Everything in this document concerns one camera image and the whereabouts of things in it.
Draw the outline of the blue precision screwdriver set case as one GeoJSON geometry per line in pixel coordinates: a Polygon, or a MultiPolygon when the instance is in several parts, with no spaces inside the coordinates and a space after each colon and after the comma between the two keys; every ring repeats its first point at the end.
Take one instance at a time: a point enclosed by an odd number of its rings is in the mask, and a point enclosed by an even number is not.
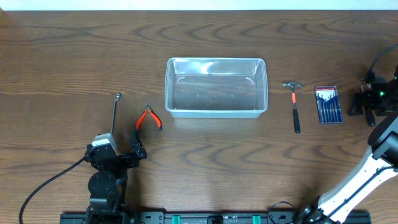
{"type": "Polygon", "coordinates": [[[343,122],[336,86],[315,87],[315,100],[320,124],[340,124],[343,122]]]}

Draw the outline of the black yellow handled screwdriver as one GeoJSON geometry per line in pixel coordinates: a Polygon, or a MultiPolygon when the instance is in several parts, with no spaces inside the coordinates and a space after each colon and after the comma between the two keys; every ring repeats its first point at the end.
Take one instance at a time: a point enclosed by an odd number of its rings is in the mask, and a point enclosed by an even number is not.
{"type": "Polygon", "coordinates": [[[375,117],[373,115],[373,111],[371,109],[365,109],[365,118],[366,122],[369,126],[373,127],[376,124],[375,117]]]}

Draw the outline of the claw hammer orange black handle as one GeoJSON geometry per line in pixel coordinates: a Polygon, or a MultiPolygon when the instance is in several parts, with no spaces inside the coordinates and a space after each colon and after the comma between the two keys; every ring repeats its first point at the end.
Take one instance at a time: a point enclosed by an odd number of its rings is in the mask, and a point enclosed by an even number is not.
{"type": "Polygon", "coordinates": [[[300,134],[300,121],[299,121],[299,114],[298,114],[298,109],[297,109],[297,102],[296,102],[296,94],[295,94],[295,89],[298,88],[303,88],[304,85],[295,82],[295,81],[288,81],[288,82],[283,82],[282,86],[284,88],[290,88],[291,90],[291,98],[292,98],[292,107],[293,107],[293,121],[294,121],[294,131],[296,134],[300,134]]]}

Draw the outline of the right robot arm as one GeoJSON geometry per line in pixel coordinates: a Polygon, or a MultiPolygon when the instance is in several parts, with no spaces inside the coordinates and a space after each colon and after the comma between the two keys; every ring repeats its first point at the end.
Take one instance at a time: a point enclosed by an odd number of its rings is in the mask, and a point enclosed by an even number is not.
{"type": "Polygon", "coordinates": [[[368,149],[337,186],[300,211],[295,223],[344,223],[360,201],[397,176],[397,73],[387,82],[370,68],[363,82],[367,88],[354,95],[348,114],[363,114],[374,127],[368,149]]]}

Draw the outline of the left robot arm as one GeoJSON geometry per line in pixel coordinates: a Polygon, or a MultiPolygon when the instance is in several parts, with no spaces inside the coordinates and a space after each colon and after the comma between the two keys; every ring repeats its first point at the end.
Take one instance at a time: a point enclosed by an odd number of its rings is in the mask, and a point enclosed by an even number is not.
{"type": "Polygon", "coordinates": [[[85,161],[97,170],[88,182],[90,205],[97,215],[119,215],[124,211],[127,170],[138,167],[139,161],[147,158],[136,128],[132,131],[129,146],[129,152],[118,155],[111,133],[97,135],[86,146],[85,161]]]}

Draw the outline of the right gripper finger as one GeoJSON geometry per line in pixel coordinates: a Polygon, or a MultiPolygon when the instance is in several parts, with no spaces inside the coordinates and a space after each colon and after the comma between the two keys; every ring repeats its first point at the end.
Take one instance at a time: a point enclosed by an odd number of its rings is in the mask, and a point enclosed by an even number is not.
{"type": "Polygon", "coordinates": [[[351,106],[348,111],[349,116],[359,116],[363,114],[362,93],[355,93],[352,97],[351,106]]]}
{"type": "Polygon", "coordinates": [[[388,108],[379,108],[376,110],[377,116],[389,116],[394,110],[388,108]]]}

